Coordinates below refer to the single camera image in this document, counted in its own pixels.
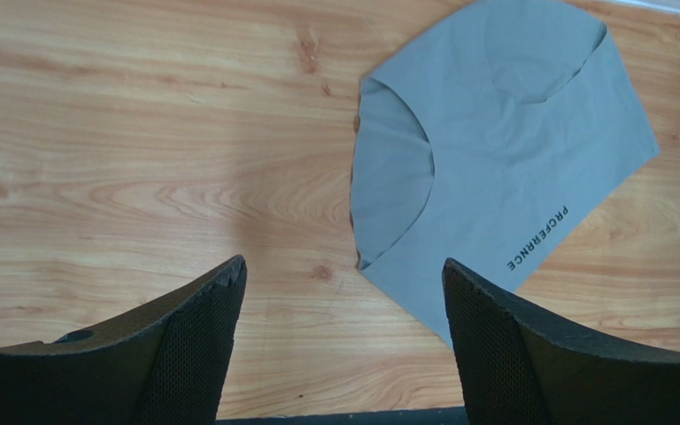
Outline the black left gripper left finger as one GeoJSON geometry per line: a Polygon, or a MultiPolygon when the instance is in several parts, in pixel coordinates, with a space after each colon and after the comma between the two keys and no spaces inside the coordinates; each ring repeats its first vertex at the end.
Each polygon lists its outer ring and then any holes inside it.
{"type": "Polygon", "coordinates": [[[212,424],[247,281],[234,256],[58,340],[0,347],[0,424],[212,424]]]}

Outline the grey underwear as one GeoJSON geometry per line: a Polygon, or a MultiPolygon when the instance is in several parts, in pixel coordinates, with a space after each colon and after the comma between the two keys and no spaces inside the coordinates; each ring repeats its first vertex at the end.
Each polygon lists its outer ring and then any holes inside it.
{"type": "Polygon", "coordinates": [[[517,290],[660,151],[607,25],[561,1],[467,5],[359,93],[359,270],[445,342],[447,259],[517,290]]]}

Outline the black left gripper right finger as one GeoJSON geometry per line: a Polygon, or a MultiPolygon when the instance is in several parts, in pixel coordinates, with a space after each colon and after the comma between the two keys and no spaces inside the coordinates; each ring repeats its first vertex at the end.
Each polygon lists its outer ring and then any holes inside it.
{"type": "Polygon", "coordinates": [[[444,301],[473,424],[680,424],[680,352],[585,327],[454,259],[444,301]]]}

